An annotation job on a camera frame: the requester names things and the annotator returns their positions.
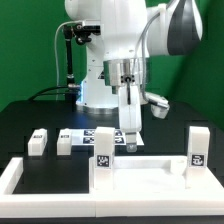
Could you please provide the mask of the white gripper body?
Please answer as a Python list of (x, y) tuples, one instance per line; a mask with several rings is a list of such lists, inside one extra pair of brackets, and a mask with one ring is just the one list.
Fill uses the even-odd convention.
[(139, 132), (142, 127), (139, 90), (136, 85), (118, 89), (119, 126), (124, 133)]

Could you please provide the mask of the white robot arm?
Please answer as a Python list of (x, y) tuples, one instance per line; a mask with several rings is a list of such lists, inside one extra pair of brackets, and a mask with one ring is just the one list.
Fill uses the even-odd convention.
[(195, 0), (169, 0), (148, 7), (145, 0), (65, 0), (75, 22), (76, 41), (87, 46), (87, 74), (77, 105), (91, 112), (116, 109), (126, 149), (137, 150), (141, 106), (163, 118), (168, 101), (146, 91), (151, 56), (186, 55), (202, 38)]

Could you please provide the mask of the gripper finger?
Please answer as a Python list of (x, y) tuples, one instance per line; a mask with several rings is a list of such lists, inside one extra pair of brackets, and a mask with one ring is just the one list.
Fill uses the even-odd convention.
[(137, 134), (126, 133), (126, 149), (128, 152), (133, 153), (137, 151)]

